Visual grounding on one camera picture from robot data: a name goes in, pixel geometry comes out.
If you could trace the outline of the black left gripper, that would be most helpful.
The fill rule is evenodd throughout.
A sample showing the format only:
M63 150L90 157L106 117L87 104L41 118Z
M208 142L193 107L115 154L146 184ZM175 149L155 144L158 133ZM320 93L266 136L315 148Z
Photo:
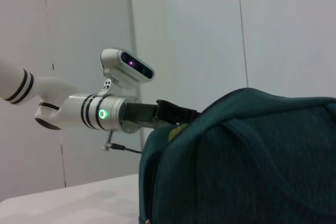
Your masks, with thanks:
M121 119L140 127L154 129L165 125L189 124L200 114L196 110L157 100L157 104L127 103Z

